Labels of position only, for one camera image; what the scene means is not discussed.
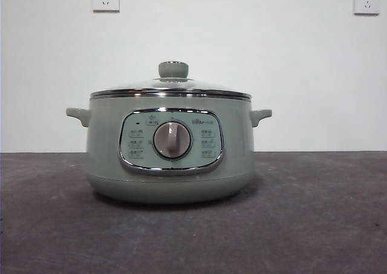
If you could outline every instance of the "lid rim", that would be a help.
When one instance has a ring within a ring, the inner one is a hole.
[[[251,100],[251,95],[246,93],[240,93],[238,91],[224,91],[224,90],[201,90],[198,88],[128,88],[128,89],[116,89],[116,90],[104,90],[95,91],[90,94],[90,97],[96,96],[108,96],[108,95],[128,95],[128,94],[141,94],[141,93],[178,93],[178,94],[200,94],[204,95],[219,95],[219,96],[232,96],[241,97],[243,99]]]

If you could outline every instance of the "slow cooker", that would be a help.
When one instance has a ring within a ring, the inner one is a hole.
[[[103,195],[138,203],[225,197],[254,176],[251,95],[187,78],[188,65],[162,62],[148,83],[97,91],[89,109],[66,114],[88,128],[86,173]]]

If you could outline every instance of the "glass lid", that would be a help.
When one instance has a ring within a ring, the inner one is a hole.
[[[188,96],[188,97],[225,97],[250,100],[251,95],[232,91],[221,86],[211,86],[188,77],[188,65],[180,61],[166,61],[158,65],[160,77],[146,82],[133,83],[130,87],[120,86],[105,91],[96,91],[91,99],[104,97],[141,97],[141,96]]]

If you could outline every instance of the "pot base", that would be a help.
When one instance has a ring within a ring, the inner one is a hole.
[[[118,200],[148,204],[181,204],[232,195],[242,189],[252,176],[244,174],[216,180],[186,182],[136,182],[88,175],[88,180],[97,192]]]

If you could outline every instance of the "pot handle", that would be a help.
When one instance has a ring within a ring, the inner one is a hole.
[[[250,120],[252,121],[253,127],[257,127],[260,120],[269,118],[272,116],[270,109],[259,109],[257,111],[250,111]]]
[[[91,111],[89,109],[67,108],[66,115],[80,120],[82,126],[89,127]]]

